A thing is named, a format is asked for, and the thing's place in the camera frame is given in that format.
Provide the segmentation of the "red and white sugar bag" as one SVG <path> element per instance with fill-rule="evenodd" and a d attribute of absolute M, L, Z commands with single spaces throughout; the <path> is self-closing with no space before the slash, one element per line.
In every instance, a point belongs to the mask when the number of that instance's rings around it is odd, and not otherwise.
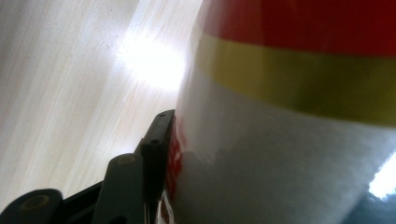
<path fill-rule="evenodd" d="M 396 0 L 202 0 L 176 224 L 396 224 Z"/>

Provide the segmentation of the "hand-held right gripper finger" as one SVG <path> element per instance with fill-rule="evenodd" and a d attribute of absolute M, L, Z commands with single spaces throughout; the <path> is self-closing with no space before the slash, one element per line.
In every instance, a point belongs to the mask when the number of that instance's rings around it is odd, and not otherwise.
<path fill-rule="evenodd" d="M 159 201 L 163 192 L 174 115 L 174 110 L 158 114 L 141 141 L 145 192 L 150 202 Z"/>

